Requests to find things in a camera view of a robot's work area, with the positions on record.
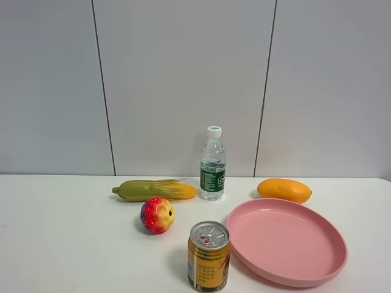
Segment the yellow corn with green husk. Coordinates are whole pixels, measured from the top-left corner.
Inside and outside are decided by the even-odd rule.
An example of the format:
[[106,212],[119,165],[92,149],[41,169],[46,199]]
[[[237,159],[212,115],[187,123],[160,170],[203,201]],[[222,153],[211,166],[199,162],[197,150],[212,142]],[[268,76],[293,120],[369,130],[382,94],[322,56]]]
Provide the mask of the yellow corn with green husk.
[[158,197],[169,201],[194,198],[198,190],[182,179],[130,180],[112,188],[112,193],[129,202],[145,202]]

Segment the clear water bottle green label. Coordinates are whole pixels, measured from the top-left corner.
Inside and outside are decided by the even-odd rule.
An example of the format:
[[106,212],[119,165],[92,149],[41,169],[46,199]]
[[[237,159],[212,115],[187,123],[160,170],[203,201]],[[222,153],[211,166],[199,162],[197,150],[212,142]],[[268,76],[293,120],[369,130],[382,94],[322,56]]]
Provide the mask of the clear water bottle green label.
[[222,128],[209,126],[207,142],[200,157],[200,196],[204,200],[218,201],[224,195],[226,153],[222,141]]

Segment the rainbow coloured dimpled ball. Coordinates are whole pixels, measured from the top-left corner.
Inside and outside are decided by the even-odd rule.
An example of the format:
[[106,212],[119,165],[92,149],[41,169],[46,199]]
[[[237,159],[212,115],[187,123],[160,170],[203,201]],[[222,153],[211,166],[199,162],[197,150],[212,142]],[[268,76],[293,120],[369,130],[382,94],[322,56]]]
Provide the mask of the rainbow coloured dimpled ball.
[[147,200],[141,207],[140,220],[153,234],[166,232],[173,224],[175,210],[169,200],[155,197]]

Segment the yellow mango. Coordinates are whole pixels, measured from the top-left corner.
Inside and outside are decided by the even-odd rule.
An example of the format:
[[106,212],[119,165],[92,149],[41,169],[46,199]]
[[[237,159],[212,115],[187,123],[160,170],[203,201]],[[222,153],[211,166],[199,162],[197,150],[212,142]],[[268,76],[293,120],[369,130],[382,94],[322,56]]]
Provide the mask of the yellow mango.
[[312,190],[303,183],[291,179],[270,178],[257,187],[263,198],[277,198],[303,204],[309,200]]

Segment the gold drink can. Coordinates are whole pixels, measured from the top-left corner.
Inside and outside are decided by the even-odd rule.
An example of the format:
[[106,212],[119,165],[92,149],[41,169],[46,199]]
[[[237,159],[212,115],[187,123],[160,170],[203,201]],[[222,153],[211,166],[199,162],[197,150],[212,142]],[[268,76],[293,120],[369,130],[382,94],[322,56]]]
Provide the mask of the gold drink can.
[[227,228],[215,221],[194,225],[188,239],[188,280],[198,292],[219,292],[227,284],[231,243]]

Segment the pink round plate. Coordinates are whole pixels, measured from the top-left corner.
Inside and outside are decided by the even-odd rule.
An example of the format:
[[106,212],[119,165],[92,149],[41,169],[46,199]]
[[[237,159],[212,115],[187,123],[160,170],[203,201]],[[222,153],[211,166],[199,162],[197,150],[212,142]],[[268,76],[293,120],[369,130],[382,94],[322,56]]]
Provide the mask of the pink round plate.
[[348,260],[340,232],[315,211],[274,198],[250,200],[228,216],[235,256],[273,283],[311,288],[336,277]]

